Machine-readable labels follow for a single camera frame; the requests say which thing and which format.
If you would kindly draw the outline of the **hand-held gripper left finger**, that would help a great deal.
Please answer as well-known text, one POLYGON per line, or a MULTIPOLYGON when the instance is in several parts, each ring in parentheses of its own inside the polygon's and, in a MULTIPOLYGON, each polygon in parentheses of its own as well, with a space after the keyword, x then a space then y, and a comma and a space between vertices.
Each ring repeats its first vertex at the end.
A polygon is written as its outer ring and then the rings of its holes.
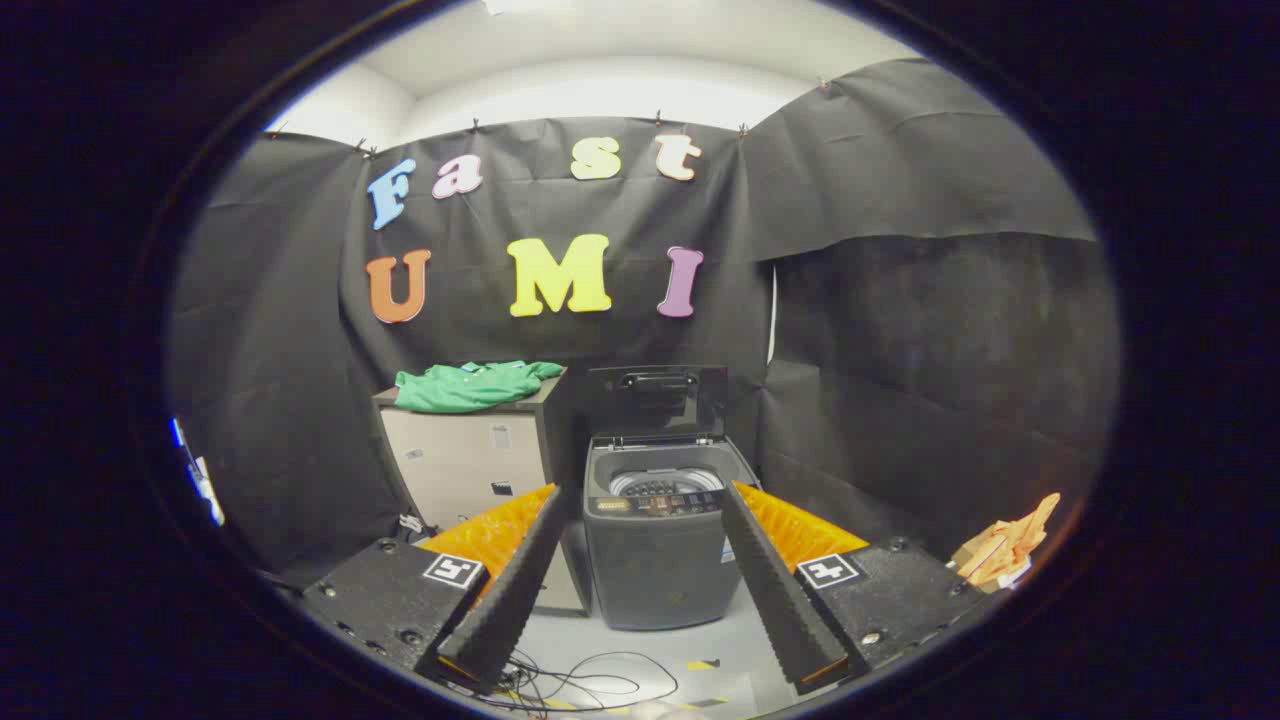
POLYGON ((307 585, 301 609, 376 662, 494 691, 567 525, 558 486, 420 544, 383 538, 307 585))

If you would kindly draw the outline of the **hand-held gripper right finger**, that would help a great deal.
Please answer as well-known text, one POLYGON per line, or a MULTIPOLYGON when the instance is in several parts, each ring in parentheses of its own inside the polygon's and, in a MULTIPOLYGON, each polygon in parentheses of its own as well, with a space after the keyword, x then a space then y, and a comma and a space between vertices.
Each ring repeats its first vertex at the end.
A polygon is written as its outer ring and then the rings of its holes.
POLYGON ((986 610, 982 591, 902 537, 869 543, 742 483, 727 489, 721 519, 801 694, 920 653, 986 610))

